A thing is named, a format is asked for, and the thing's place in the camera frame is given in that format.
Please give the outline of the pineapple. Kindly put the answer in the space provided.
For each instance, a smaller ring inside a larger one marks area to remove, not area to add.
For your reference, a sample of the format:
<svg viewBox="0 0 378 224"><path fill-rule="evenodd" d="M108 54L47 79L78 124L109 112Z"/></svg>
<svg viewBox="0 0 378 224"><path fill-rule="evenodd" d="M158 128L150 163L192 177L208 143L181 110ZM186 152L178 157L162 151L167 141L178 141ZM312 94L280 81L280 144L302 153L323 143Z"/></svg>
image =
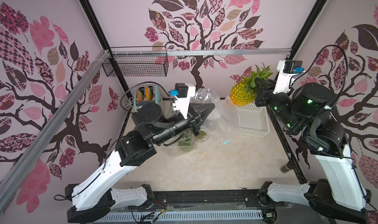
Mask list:
<svg viewBox="0 0 378 224"><path fill-rule="evenodd" d="M245 106L252 102L257 97L256 79L268 79L272 74L270 66L263 64L262 68L256 65L256 71L248 71L249 75L243 76L237 75L237 83L232 87L230 91L230 99L236 106Z"/></svg>

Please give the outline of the zip-top bag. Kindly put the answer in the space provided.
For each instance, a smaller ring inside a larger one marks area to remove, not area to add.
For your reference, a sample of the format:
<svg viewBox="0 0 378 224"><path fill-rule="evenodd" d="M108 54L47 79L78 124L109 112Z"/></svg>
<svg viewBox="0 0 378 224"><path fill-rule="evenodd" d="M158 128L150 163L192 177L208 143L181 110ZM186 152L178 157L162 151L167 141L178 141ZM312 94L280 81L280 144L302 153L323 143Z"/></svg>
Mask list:
<svg viewBox="0 0 378 224"><path fill-rule="evenodd" d="M214 104L215 108L200 128L207 135L220 139L226 145L229 144L240 126L239 112L230 97L221 99L214 90L201 88L195 92L191 102Z"/></svg>

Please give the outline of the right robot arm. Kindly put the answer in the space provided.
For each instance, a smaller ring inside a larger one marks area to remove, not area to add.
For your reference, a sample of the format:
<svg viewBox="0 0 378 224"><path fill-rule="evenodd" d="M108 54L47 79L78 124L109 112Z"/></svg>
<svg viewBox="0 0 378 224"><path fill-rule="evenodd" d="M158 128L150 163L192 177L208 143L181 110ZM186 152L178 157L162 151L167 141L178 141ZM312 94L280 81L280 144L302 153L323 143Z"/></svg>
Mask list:
<svg viewBox="0 0 378 224"><path fill-rule="evenodd" d="M299 135L325 173L324 179L298 186L266 182L266 196L309 206L328 218L367 223L371 192L358 179L344 127L328 117L338 96L318 83L303 85L292 97L275 93L274 81L258 78L255 83L256 106L270 109L287 134Z"/></svg>

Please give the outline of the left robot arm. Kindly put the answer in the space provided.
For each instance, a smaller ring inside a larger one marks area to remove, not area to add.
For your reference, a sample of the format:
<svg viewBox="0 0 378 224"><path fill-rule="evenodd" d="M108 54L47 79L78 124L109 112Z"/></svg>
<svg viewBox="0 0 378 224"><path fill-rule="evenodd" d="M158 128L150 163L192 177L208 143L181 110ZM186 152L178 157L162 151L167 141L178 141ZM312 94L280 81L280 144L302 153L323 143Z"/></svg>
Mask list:
<svg viewBox="0 0 378 224"><path fill-rule="evenodd" d="M198 134L214 110L213 103L190 103L186 118L166 118L158 104L147 104L133 114L135 129L128 132L89 178L65 188L65 198L72 201L67 211L69 223L91 223L120 208L147 209L155 201L150 185L120 190L114 185L129 172L155 155L155 146L166 145L173 137L191 130Z"/></svg>

